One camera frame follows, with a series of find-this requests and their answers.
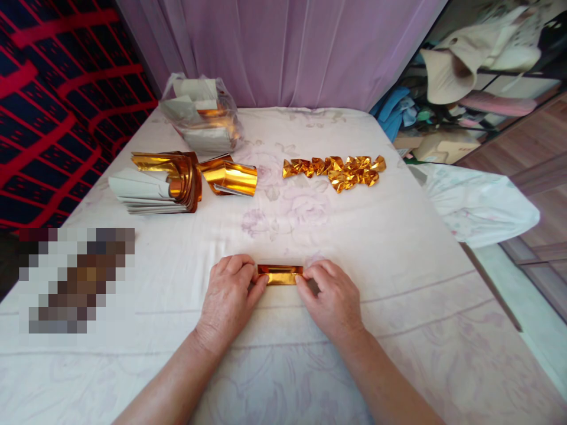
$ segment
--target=finger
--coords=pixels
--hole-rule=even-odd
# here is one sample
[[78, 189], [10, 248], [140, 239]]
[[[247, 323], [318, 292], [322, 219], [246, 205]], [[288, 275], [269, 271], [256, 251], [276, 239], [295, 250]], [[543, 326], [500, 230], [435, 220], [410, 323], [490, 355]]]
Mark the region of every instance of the finger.
[[306, 306], [311, 306], [317, 301], [317, 297], [311, 292], [311, 289], [307, 285], [307, 281], [303, 276], [295, 276], [295, 283], [297, 286], [297, 292], [299, 293], [299, 298], [303, 301]]
[[315, 279], [317, 286], [324, 292], [332, 284], [332, 277], [321, 266], [311, 266], [303, 272], [304, 279]]
[[344, 273], [344, 271], [331, 260], [319, 260], [311, 265], [311, 267], [313, 266], [322, 267], [327, 271], [328, 274], [334, 277], [337, 277], [340, 273]]
[[252, 282], [252, 278], [254, 277], [254, 272], [256, 271], [256, 267], [252, 266], [251, 264], [245, 264], [238, 273], [236, 273], [240, 279], [238, 279], [239, 282], [243, 282], [246, 284], [246, 287], [248, 287], [248, 285], [250, 285], [250, 282]]
[[213, 267], [211, 267], [211, 272], [208, 275], [209, 280], [213, 278], [214, 276], [214, 271], [217, 269], [218, 264], [215, 264]]
[[221, 258], [220, 261], [217, 263], [216, 272], [222, 273], [226, 269], [226, 266], [228, 265], [231, 258], [232, 256]]
[[258, 274], [258, 269], [254, 267], [254, 276], [252, 276], [252, 283], [256, 283], [260, 275]]
[[260, 298], [262, 298], [262, 295], [266, 290], [268, 280], [270, 280], [269, 277], [261, 276], [252, 289], [250, 289], [250, 292], [248, 293], [248, 300], [246, 301], [249, 309], [253, 309], [256, 304], [258, 304], [258, 301], [260, 301]]
[[229, 273], [236, 274], [244, 264], [254, 265], [255, 263], [248, 254], [238, 254], [230, 258], [225, 270]]

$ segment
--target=forearm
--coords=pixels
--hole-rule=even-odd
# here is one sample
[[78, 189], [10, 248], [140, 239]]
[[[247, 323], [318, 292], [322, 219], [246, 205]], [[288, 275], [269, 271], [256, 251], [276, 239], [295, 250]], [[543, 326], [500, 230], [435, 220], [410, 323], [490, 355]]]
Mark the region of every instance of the forearm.
[[377, 423], [444, 423], [369, 332], [336, 346]]
[[193, 331], [115, 424], [185, 424], [221, 360]]

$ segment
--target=cardboard box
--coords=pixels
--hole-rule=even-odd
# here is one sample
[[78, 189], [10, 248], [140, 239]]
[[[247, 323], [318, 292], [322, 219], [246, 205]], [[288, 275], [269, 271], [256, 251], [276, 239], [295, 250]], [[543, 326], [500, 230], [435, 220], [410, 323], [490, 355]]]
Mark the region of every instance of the cardboard box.
[[424, 137], [413, 155], [418, 161], [454, 164], [479, 146], [466, 130], [442, 130]]
[[418, 131], [399, 132], [394, 140], [394, 148], [396, 148], [399, 155], [403, 158], [412, 149], [418, 148], [424, 139], [424, 135]]

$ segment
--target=hand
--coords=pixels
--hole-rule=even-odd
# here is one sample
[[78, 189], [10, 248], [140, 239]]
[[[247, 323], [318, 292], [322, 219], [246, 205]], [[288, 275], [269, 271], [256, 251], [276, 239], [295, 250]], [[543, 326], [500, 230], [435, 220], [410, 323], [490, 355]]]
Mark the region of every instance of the hand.
[[[320, 290], [317, 295], [306, 279], [315, 279]], [[329, 260], [316, 261], [295, 281], [313, 321], [337, 348], [366, 331], [359, 290], [338, 265]]]
[[203, 311], [195, 333], [215, 354], [223, 354], [248, 323], [269, 278], [258, 278], [254, 260], [246, 254], [222, 258], [211, 269]]

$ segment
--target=bed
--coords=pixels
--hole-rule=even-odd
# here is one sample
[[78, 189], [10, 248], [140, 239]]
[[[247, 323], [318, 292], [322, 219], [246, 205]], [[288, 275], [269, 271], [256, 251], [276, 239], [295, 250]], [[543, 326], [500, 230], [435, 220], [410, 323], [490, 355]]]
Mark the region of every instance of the bed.
[[[187, 150], [155, 110], [64, 228], [134, 227], [125, 282], [79, 335], [27, 335], [19, 282], [0, 305], [6, 423], [108, 423], [159, 371], [200, 314], [221, 257], [328, 258], [358, 285], [363, 320], [448, 424], [553, 424], [567, 407], [375, 119], [350, 109], [240, 109], [237, 162], [253, 198], [203, 188], [196, 214], [128, 215], [108, 176], [132, 151]], [[284, 159], [386, 158], [371, 187], [335, 193], [323, 176], [281, 177]], [[193, 423], [372, 423], [295, 287], [269, 287], [209, 384]]]

